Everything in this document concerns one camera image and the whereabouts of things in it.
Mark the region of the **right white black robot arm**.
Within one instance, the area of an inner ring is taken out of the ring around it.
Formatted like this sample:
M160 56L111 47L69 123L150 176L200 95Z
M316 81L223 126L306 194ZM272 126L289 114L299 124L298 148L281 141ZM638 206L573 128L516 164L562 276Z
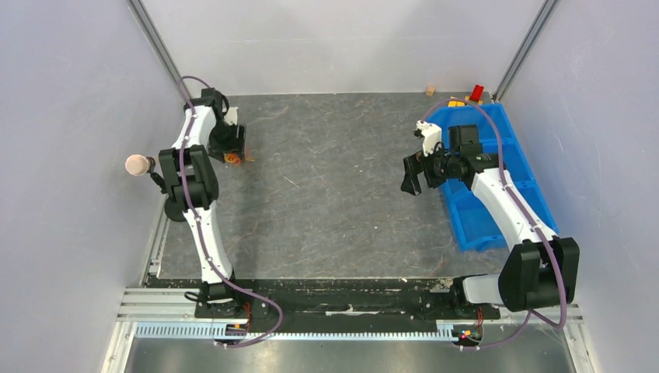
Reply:
M501 151L486 153L475 124L449 130L450 148L441 142L442 129L419 120L414 131L422 149L403 160L403 192L421 193L419 178L437 188L458 180L484 205L509 249L500 273L459 278L449 295L451 311L472 315L480 304L502 305L512 312L567 306L574 299L580 248L560 238L532 209L512 181Z

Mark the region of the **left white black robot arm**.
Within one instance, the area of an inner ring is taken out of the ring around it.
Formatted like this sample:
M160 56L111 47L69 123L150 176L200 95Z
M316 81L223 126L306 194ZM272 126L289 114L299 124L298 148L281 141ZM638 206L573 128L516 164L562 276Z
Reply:
M211 161L244 161L246 127L238 123L237 109L215 88L202 89L185 104L184 113L180 135L159 152L158 161L166 215L190 227L202 270L198 291L185 297L195 303L198 319L236 317L244 297L230 285L235 275L221 240L216 212L220 191Z

